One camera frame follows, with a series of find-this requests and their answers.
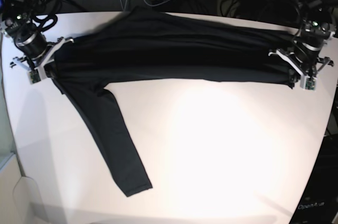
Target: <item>black garment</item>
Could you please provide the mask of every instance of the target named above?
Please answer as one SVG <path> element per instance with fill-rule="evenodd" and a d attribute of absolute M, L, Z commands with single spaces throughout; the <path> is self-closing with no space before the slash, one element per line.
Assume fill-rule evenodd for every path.
<path fill-rule="evenodd" d="M 111 82 L 153 79 L 253 81 L 290 87 L 290 67 L 270 49 L 292 35 L 135 10 L 98 33 L 75 39 L 55 54 L 55 85 L 70 99 L 126 196 L 152 188 Z"/>

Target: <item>tabletop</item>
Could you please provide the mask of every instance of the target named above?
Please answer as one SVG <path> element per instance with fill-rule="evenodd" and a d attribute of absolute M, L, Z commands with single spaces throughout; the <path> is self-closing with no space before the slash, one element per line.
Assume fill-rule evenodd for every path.
<path fill-rule="evenodd" d="M 59 15 L 48 41 L 92 33 L 118 12 Z M 266 23 L 175 14 L 260 29 Z M 321 57 L 338 61 L 338 40 Z M 4 90 L 18 156 L 51 223 L 287 224 L 303 194 L 330 115 L 338 67 L 316 91 L 252 82 L 151 80 L 109 84 L 153 189 L 125 197 L 91 134 L 50 79 L 30 85 L 9 68 Z"/>

